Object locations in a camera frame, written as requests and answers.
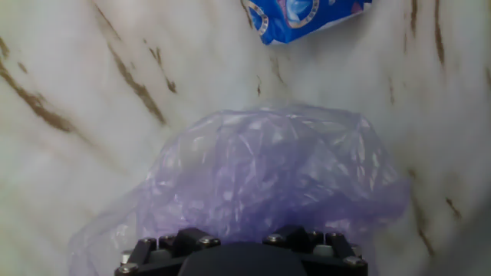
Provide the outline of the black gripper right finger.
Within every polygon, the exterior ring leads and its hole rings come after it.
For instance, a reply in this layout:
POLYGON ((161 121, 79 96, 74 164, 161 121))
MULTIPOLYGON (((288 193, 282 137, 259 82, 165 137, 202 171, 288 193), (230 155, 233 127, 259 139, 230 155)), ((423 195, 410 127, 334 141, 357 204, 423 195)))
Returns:
POLYGON ((338 232, 307 232, 300 225, 286 225, 262 239, 264 245, 286 248, 302 254, 338 258, 355 264, 355 252, 345 236, 338 232))

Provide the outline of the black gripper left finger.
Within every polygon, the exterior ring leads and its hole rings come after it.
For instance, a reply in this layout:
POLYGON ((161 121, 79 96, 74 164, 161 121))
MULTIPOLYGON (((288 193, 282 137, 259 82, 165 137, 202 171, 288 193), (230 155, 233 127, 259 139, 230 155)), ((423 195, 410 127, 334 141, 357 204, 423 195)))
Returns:
POLYGON ((132 251, 132 262, 147 265, 156 261, 187 257, 193 252, 220 245, 220 239, 207 232, 198 228, 185 228, 176 234, 140 239, 132 251))

